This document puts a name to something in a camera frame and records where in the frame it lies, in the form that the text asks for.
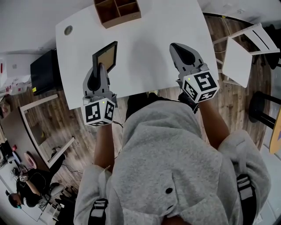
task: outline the gray hoodie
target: gray hoodie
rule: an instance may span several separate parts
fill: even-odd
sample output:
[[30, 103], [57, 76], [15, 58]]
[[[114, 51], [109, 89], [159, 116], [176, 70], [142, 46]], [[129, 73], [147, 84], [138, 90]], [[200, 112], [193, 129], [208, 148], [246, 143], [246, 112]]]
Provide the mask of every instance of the gray hoodie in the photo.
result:
[[125, 122], [112, 174], [95, 165], [84, 170], [74, 223], [87, 225], [94, 201], [106, 198], [111, 225], [160, 225], [176, 215], [192, 225], [242, 225], [240, 174], [250, 176], [259, 212], [270, 178], [248, 133], [232, 133], [216, 150], [202, 140], [189, 106], [154, 102]]

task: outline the black strap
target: black strap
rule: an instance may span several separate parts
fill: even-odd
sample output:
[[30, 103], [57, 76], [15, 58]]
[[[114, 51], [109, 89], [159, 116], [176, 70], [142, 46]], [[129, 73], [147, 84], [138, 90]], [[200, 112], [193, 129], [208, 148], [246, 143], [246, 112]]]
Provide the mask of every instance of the black strap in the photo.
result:
[[256, 218], [256, 193], [248, 175], [240, 175], [237, 178], [237, 187], [240, 195], [243, 225], [252, 225]]
[[[105, 220], [106, 220], [105, 209], [107, 205], [108, 205], [107, 199], [100, 199], [94, 202], [93, 208], [90, 212], [88, 225], [94, 225], [94, 224], [105, 225]], [[98, 211], [103, 210], [103, 213], [100, 216], [96, 216], [94, 210], [98, 210]]]

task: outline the wooden organizer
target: wooden organizer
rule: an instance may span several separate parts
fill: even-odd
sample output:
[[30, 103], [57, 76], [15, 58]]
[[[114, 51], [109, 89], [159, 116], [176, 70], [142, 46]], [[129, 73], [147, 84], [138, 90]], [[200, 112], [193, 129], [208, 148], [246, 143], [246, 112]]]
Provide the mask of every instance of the wooden organizer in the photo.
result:
[[105, 28], [141, 18], [137, 0], [94, 0], [94, 3]]

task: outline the white box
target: white box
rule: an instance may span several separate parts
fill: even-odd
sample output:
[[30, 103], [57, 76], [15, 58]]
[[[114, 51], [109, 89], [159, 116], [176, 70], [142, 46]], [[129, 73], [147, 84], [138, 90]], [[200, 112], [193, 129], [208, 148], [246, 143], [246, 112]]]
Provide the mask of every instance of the white box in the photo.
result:
[[37, 54], [0, 55], [0, 88], [27, 82], [31, 76], [30, 64], [40, 56]]
[[213, 98], [219, 88], [219, 83], [216, 79], [213, 79], [209, 70], [184, 76], [182, 86], [183, 91], [195, 103]]
[[108, 98], [81, 107], [85, 125], [94, 127], [112, 123], [115, 103]]

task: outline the chair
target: chair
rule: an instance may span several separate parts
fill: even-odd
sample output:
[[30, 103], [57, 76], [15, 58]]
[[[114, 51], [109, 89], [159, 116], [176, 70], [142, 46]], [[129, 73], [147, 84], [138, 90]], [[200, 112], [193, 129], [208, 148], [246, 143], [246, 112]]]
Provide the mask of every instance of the chair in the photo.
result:
[[48, 189], [48, 191], [44, 194], [42, 194], [42, 199], [37, 204], [39, 208], [44, 210], [46, 205], [49, 203], [52, 197], [57, 195], [58, 193], [62, 192], [65, 189], [64, 185], [61, 185], [59, 183], [52, 183]]
[[[258, 48], [259, 51], [248, 52], [233, 38], [245, 34]], [[230, 36], [223, 37], [213, 42], [213, 45], [227, 40], [227, 48], [224, 61], [216, 60], [223, 67], [219, 73], [227, 76], [225, 83], [231, 83], [247, 87], [250, 76], [252, 56], [267, 53], [277, 53], [280, 49], [276, 47], [273, 40], [265, 32], [261, 24], [250, 26]]]

